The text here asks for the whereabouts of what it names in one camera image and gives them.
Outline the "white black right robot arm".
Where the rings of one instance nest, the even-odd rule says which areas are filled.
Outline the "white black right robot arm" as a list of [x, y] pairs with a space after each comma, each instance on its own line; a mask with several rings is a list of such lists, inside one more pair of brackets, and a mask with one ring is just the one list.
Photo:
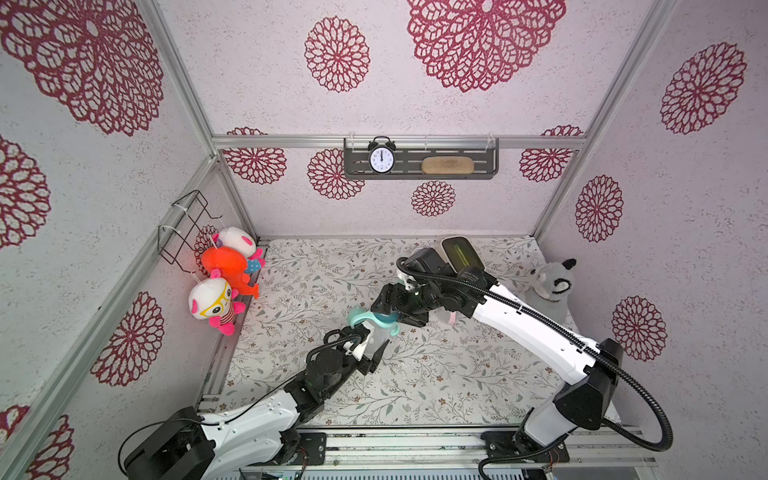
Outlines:
[[563, 380], [559, 392], [524, 418], [514, 436], [519, 452], [558, 444], [578, 428], [601, 427], [617, 378], [587, 351], [605, 347], [609, 362], [618, 365], [621, 353], [615, 342], [599, 344], [573, 333], [531, 308], [483, 269], [456, 270], [433, 248], [399, 259], [396, 267], [398, 282], [382, 287], [372, 311], [417, 327], [426, 325], [433, 310], [458, 312], [511, 338]]

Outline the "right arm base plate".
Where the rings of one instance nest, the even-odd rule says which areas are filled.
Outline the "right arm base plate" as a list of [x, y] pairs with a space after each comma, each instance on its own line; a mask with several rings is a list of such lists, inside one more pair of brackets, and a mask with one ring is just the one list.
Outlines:
[[516, 430], [487, 430], [481, 436], [492, 463], [568, 463], [570, 454], [563, 442], [547, 448]]

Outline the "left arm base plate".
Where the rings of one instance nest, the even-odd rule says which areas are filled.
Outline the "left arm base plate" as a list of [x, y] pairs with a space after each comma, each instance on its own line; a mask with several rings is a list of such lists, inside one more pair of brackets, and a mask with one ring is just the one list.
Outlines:
[[289, 431], [284, 438], [281, 465], [320, 466], [325, 463], [328, 436], [323, 432]]

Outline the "clear bottle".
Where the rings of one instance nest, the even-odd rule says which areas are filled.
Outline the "clear bottle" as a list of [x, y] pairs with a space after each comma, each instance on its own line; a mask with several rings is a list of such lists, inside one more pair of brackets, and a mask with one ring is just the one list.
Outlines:
[[391, 337], [391, 329], [366, 321], [361, 324], [367, 334], [364, 341], [355, 349], [354, 356], [360, 361], [363, 358], [372, 360], [376, 352], [384, 346]]

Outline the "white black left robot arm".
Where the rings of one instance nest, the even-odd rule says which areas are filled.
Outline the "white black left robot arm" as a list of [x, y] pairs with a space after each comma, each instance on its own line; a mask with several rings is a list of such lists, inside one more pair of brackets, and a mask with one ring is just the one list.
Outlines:
[[129, 479], [213, 479], [251, 464], [285, 464], [300, 449], [298, 428], [308, 423], [356, 371], [373, 372], [387, 340], [359, 345], [352, 334], [313, 349], [306, 368], [256, 402], [198, 414], [185, 407], [162, 422], [127, 456]]

